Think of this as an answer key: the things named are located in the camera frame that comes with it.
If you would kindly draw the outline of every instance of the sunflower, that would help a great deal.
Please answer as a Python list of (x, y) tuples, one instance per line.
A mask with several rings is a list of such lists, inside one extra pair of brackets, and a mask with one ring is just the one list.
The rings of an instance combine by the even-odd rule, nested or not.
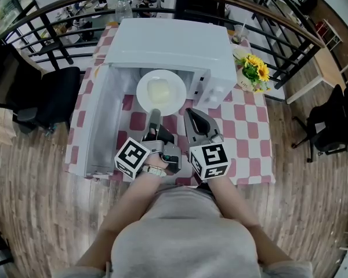
[(261, 81), (269, 81), (269, 69), (266, 64), (258, 66), (258, 76)]
[(254, 56), (253, 54), (248, 56), (248, 61), (253, 66), (261, 66), (264, 64), (260, 58), (258, 58), (257, 56)]

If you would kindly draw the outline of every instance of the red and white checkered tablecloth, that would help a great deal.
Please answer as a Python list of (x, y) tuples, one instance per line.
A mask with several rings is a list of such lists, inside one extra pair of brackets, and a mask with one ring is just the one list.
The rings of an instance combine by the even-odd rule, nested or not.
[[(96, 81), (99, 67), (104, 62), (117, 28), (117, 24), (110, 24), (104, 30), (79, 91), (75, 111), (72, 116), (64, 164), (65, 171), (74, 174), (82, 174), (85, 169), (86, 162), (84, 157), (80, 158), (79, 149), (85, 143), (85, 139), (83, 139), (83, 125), (88, 98)], [(162, 124), (175, 136), (176, 143), (182, 150), (182, 169), (176, 175), (176, 183), (198, 185), (198, 182), (193, 177), (194, 171), (192, 166), (187, 161), (185, 154), (188, 151), (188, 141), (184, 129), (183, 114), (188, 107), (193, 107), (192, 100), (186, 100), (184, 106), (176, 114), (164, 116)], [(275, 182), (272, 172), (269, 119), (264, 95), (245, 92), (235, 85), (234, 89), (217, 109), (198, 109), (213, 117), (219, 126), (220, 132), (224, 135), (226, 152), (231, 159), (228, 176), (233, 183), (257, 184)], [(139, 105), (136, 96), (125, 95), (117, 149), (120, 149), (128, 137), (132, 137), (137, 141), (141, 139), (148, 117), (148, 113)], [(115, 171), (113, 175), (94, 176), (111, 180), (130, 181), (130, 178), (123, 175), (120, 171)]]

